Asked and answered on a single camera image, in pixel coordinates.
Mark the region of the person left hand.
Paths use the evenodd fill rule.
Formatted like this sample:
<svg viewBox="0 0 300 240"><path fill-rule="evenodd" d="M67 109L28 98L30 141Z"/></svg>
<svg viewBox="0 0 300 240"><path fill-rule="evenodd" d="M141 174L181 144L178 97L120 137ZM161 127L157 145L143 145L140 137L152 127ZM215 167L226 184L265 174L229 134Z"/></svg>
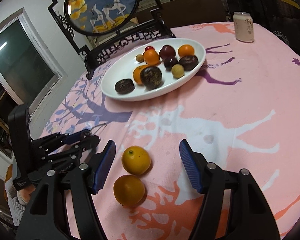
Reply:
<svg viewBox="0 0 300 240"><path fill-rule="evenodd" d="M6 172L5 183L12 178L13 165L11 164ZM27 205L31 199L31 194L36 190L36 187L31 184L17 192L17 197L22 205Z"/></svg>

